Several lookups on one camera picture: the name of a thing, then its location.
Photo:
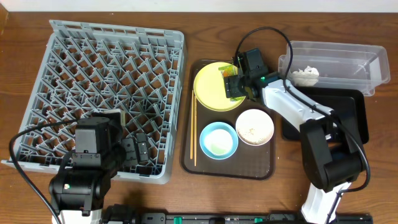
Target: green tape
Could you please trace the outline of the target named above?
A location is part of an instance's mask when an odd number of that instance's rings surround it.
[[[262,218],[254,218],[254,223],[257,223],[257,222],[262,222]]]
[[[174,217],[174,224],[182,224],[182,217]]]

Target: black tray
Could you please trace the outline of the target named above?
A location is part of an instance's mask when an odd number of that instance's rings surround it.
[[[209,63],[219,62],[215,60],[199,60],[192,65],[189,94],[192,94],[193,81],[196,74],[205,65]],[[275,113],[259,103],[254,103],[245,100],[237,108],[226,111],[217,112],[205,108],[202,104],[197,103],[197,166],[194,166],[194,160],[190,159],[190,132],[191,119],[190,107],[185,111],[188,116],[185,123],[184,133],[186,133],[185,140],[182,144],[181,150],[181,165],[192,174],[215,175],[223,177],[235,177],[244,179],[265,180],[268,179],[275,170],[275,133],[272,139],[262,146],[249,146],[239,139],[239,144],[236,152],[229,158],[224,160],[215,160],[207,157],[200,148],[199,137],[201,131],[210,123],[215,121],[222,121],[235,126],[238,116],[248,109],[263,110],[274,121],[275,127]]]
[[[369,141],[365,100],[360,91],[314,87],[296,87],[296,89],[306,94],[317,103],[334,109],[337,115],[344,114],[347,111],[355,113],[362,143],[365,144]],[[285,140],[300,140],[299,132],[285,119],[282,119],[282,136]]]

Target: wire grid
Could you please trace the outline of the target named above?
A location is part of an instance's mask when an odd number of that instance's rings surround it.
[[[51,44],[26,128],[121,109],[126,112],[124,138],[145,133],[151,158],[122,171],[160,174],[172,101],[180,98],[173,99],[174,88],[179,86],[180,49],[58,36]],[[18,160],[60,165],[63,155],[75,148],[75,128],[76,123],[72,123],[26,134],[19,145]]]

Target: wooden table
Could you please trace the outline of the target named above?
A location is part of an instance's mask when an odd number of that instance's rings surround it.
[[[49,19],[180,30],[188,47],[187,73],[202,58],[229,59],[241,37],[259,26],[282,29],[291,40],[381,45],[387,49],[391,81],[367,97],[370,141],[364,147],[372,169],[369,187],[346,194],[340,213],[370,213],[376,223],[398,222],[398,14],[291,13],[10,13],[0,36],[0,158],[8,159],[8,142],[17,133],[52,33]],[[243,50],[259,47],[266,63],[277,68],[285,41],[273,32],[258,32]],[[187,108],[189,78],[180,107]],[[184,121],[187,111],[180,110]],[[283,141],[277,120],[276,171],[267,181],[193,175],[180,166],[183,122],[178,123],[173,174],[165,185],[113,182],[105,207],[114,203],[179,213],[268,213],[297,211],[309,181],[302,168],[298,142]],[[49,198],[50,174],[28,173]],[[353,186],[362,184],[364,174]],[[2,223],[50,223],[50,212],[15,169],[0,165]]]

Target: crumpled white paper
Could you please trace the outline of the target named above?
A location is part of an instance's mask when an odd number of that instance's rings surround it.
[[[318,69],[307,66],[306,69],[293,72],[289,79],[295,86],[314,86],[318,82]]]

